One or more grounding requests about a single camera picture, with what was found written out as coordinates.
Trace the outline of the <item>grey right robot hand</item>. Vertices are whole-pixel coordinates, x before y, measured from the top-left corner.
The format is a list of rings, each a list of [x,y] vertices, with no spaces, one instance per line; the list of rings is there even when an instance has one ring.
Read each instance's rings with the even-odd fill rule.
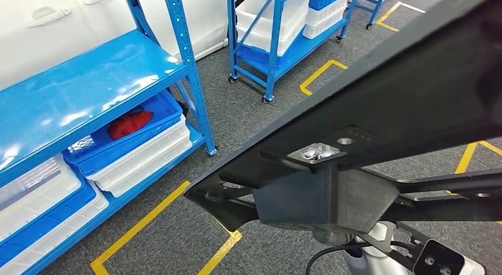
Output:
[[[324,244],[329,247],[347,245],[355,237],[353,233],[340,228],[316,228],[312,231],[312,236],[320,244]]]

